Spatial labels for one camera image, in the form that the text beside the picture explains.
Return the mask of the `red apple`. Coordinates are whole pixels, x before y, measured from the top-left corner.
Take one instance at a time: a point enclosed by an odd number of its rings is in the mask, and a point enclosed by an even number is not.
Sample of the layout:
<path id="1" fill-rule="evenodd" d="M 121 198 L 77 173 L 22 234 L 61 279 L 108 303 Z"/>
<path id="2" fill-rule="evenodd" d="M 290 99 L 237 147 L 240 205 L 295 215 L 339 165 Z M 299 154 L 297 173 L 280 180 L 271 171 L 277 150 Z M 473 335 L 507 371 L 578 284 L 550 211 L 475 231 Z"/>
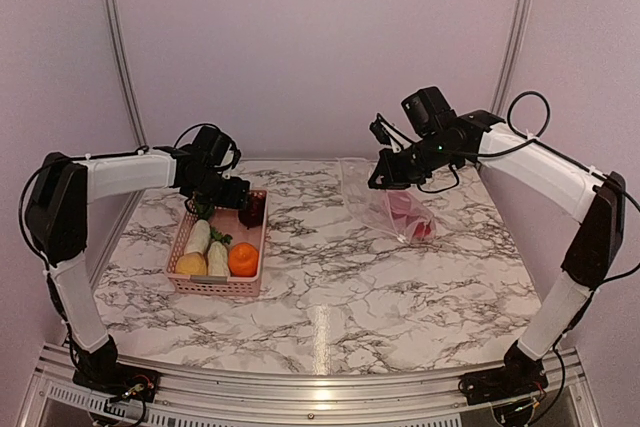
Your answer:
<path id="1" fill-rule="evenodd" d="M 431 218 L 429 211 L 413 195 L 406 191 L 388 191 L 387 201 L 390 215 L 394 222 L 411 224 Z"/>

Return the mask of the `clear zip top bag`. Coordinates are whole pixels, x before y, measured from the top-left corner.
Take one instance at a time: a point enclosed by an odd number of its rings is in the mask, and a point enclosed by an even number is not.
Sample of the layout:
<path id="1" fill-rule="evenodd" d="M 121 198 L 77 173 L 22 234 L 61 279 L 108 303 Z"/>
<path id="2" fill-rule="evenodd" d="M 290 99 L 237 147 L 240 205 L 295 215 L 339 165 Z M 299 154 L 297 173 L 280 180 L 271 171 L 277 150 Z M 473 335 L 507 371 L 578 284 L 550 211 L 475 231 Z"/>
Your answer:
<path id="1" fill-rule="evenodd" d="M 362 158 L 341 158 L 338 160 L 338 167 L 343 204 L 355 220 L 367 228 L 393 237 L 400 243 L 407 245 L 428 243 L 435 238 L 426 242 L 411 242 L 408 231 L 408 227 L 411 224 L 397 223 L 392 220 L 387 201 L 387 192 L 408 191 L 370 189 L 367 181 L 373 172 L 374 165 L 372 162 Z M 434 214 L 426 206 L 424 207 L 431 214 L 430 219 L 435 221 Z"/>

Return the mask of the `pink perforated plastic basket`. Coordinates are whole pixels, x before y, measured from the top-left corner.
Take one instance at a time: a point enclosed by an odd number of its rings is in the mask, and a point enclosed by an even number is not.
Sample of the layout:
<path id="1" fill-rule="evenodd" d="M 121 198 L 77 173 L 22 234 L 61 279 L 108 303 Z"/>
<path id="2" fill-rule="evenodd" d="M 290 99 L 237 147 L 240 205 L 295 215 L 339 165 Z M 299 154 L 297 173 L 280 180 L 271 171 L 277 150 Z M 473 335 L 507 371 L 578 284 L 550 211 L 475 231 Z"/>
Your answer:
<path id="1" fill-rule="evenodd" d="M 184 255 L 183 250 L 193 224 L 199 220 L 193 213 L 192 202 L 187 202 L 187 211 L 183 216 L 178 233 L 170 251 L 169 260 L 166 267 L 166 275 L 174 284 L 175 290 L 180 293 L 194 293 L 200 295 L 219 296 L 245 296 L 255 297 L 259 294 L 261 286 L 261 273 L 263 250 L 265 244 L 267 226 L 267 192 L 265 190 L 252 190 L 252 192 L 262 192 L 266 195 L 266 206 L 264 220 L 261 226 L 247 229 L 238 220 L 238 211 L 234 209 L 216 208 L 216 216 L 212 220 L 214 227 L 220 231 L 230 234 L 233 239 L 230 245 L 225 245 L 229 251 L 238 243 L 249 243 L 259 251 L 259 265 L 253 277 L 235 277 L 230 273 L 229 277 L 209 276 L 189 276 L 179 275 L 174 272 L 175 264 L 179 257 Z M 202 254 L 207 263 L 207 251 Z"/>

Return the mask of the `red strawberry fruit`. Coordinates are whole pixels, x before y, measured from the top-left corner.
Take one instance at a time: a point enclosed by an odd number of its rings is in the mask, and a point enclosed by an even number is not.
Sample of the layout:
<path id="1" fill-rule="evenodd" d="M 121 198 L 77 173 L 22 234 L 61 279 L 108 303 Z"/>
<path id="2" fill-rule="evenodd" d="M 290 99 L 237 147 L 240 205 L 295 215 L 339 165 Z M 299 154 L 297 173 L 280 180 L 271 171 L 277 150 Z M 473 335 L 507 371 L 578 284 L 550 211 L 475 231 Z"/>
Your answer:
<path id="1" fill-rule="evenodd" d="M 436 235 L 436 223 L 433 219 L 418 218 L 408 227 L 411 242 L 426 242 Z"/>

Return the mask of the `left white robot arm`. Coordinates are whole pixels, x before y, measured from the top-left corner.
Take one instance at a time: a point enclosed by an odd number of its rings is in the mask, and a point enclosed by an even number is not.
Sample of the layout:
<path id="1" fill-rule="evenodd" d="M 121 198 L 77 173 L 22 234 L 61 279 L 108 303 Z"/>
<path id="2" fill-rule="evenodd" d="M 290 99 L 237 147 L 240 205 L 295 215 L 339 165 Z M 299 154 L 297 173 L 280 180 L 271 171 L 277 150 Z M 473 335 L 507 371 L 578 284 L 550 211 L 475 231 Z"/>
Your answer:
<path id="1" fill-rule="evenodd" d="M 116 392 L 139 376 L 120 363 L 94 298 L 87 263 L 99 213 L 95 204 L 173 188 L 186 198 L 239 210 L 247 203 L 249 184 L 230 172 L 240 158 L 236 147 L 202 149 L 195 144 L 78 157 L 51 152 L 25 182 L 19 228 L 44 264 L 50 299 L 68 335 L 80 380 Z"/>

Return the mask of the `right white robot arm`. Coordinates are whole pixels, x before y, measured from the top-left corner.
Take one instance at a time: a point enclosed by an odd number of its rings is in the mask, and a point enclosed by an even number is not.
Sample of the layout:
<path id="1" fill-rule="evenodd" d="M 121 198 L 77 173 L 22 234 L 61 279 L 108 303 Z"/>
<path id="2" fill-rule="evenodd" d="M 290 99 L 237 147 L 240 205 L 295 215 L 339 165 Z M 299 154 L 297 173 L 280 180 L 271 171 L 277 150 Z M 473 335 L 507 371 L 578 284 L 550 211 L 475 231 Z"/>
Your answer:
<path id="1" fill-rule="evenodd" d="M 556 280 L 496 372 L 496 387 L 515 395 L 533 380 L 542 358 L 581 320 L 597 291 L 610 282 L 625 227 L 624 180 L 615 172 L 587 167 L 486 111 L 423 112 L 415 119 L 416 140 L 382 115 L 371 123 L 383 148 L 370 187 L 422 187 L 442 167 L 455 170 L 475 163 L 536 193 L 554 207 L 558 218 L 573 225 Z"/>

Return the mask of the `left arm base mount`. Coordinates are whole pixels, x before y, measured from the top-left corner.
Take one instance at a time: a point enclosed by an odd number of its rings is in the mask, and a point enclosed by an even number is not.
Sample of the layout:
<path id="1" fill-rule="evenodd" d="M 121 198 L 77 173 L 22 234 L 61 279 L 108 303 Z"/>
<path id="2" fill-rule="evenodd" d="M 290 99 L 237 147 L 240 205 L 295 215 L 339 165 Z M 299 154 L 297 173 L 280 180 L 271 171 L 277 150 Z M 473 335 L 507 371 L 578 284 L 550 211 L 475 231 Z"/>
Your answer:
<path id="1" fill-rule="evenodd" d="M 143 399 L 147 403 L 154 401 L 159 386 L 160 373 L 156 370 L 135 367 L 118 363 L 111 380 L 95 381 L 87 375 L 76 370 L 73 375 L 73 383 L 82 387 L 109 394 L 111 397 L 123 399 L 126 391 L 136 385 L 142 386 L 142 391 L 135 395 L 137 400 Z"/>

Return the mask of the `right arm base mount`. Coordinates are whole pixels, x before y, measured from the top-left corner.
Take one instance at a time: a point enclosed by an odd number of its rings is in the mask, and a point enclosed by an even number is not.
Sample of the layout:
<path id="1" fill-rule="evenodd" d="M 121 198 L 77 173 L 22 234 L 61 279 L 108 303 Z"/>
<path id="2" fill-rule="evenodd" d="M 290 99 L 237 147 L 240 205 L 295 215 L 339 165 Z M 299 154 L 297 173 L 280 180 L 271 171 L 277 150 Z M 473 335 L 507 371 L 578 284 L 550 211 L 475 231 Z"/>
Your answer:
<path id="1" fill-rule="evenodd" d="M 499 367 L 463 374 L 458 390 L 468 405 L 479 405 L 542 391 L 548 385 L 543 370 L 536 369 L 531 375 L 522 375 L 507 367 Z"/>

